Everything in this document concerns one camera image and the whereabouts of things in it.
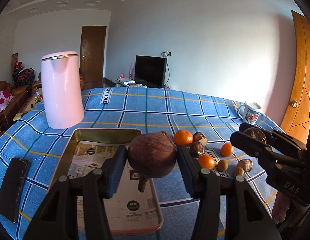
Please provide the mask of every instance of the television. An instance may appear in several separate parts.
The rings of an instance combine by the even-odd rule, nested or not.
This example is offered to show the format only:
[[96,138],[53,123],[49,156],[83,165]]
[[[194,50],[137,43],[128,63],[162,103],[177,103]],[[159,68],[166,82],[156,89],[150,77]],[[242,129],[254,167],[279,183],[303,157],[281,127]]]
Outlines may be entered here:
[[164,57],[136,56],[135,81],[148,87],[163,88],[166,64]]

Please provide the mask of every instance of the coffee table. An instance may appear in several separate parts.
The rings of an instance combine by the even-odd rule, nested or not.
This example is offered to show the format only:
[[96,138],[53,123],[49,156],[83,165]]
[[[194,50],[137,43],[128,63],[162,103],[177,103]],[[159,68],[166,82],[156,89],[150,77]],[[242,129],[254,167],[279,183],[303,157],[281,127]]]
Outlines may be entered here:
[[[42,94],[42,89],[39,88],[36,90],[36,92],[40,92]],[[39,103],[43,102],[43,99],[37,103],[35,103],[35,100],[37,99],[37,94],[33,93],[30,98],[23,104],[23,106],[20,108],[18,113],[14,117],[14,121],[19,120],[21,117],[23,117],[25,114],[27,114],[29,111],[31,111],[35,106],[37,106]]]

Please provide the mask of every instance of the small orange fruit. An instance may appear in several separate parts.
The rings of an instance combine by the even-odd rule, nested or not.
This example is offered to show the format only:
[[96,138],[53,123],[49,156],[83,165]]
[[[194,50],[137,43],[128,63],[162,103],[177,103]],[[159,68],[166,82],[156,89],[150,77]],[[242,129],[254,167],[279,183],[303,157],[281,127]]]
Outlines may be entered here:
[[193,135],[187,130],[179,130],[174,135],[174,141],[177,145],[189,145],[193,142]]
[[231,143],[225,143],[221,148],[221,155],[224,157],[231,156],[234,152],[234,146]]
[[200,166],[202,166],[202,168],[212,169],[213,167],[215,167],[215,160],[209,155],[204,154],[202,156],[199,156],[198,162]]

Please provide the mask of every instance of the brown wooden door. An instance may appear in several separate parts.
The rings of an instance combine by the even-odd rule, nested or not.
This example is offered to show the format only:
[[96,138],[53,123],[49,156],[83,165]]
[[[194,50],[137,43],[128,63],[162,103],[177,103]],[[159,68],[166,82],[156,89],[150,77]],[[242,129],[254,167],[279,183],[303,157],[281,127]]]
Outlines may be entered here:
[[310,25],[292,11],[296,34],[296,70],[290,101],[281,128],[306,144],[310,129]]
[[103,80],[106,26],[83,26],[80,68],[85,83]]

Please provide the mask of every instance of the kettle lid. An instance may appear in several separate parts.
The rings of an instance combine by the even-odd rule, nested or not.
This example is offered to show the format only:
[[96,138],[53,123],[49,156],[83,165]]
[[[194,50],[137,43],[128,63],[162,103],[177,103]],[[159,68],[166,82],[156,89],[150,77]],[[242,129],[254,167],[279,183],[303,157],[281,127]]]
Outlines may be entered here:
[[63,51],[63,52],[56,52],[52,54],[48,54],[46,56],[42,57],[42,61],[49,60],[49,59],[59,59],[59,58],[65,58],[65,57],[73,57],[78,56],[76,51]]

